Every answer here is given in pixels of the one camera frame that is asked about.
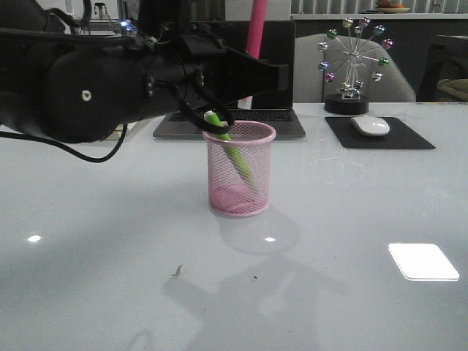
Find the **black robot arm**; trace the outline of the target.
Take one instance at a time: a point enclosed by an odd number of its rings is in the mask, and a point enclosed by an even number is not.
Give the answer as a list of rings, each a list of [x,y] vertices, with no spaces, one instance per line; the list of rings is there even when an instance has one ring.
[[[81,20],[36,1],[1,3],[1,123],[63,143],[104,140],[120,124],[176,111],[217,134],[197,115],[207,108],[234,120],[238,99],[287,87],[288,69],[193,31],[187,1],[142,1],[136,28],[116,36],[72,35]]]

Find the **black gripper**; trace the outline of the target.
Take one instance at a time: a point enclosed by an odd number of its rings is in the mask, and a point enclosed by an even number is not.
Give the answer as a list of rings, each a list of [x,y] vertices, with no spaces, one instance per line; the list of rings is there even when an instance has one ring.
[[[141,1],[138,28],[144,41],[138,54],[141,110],[231,105],[289,86],[288,64],[226,47],[210,29],[194,27],[189,1]]]

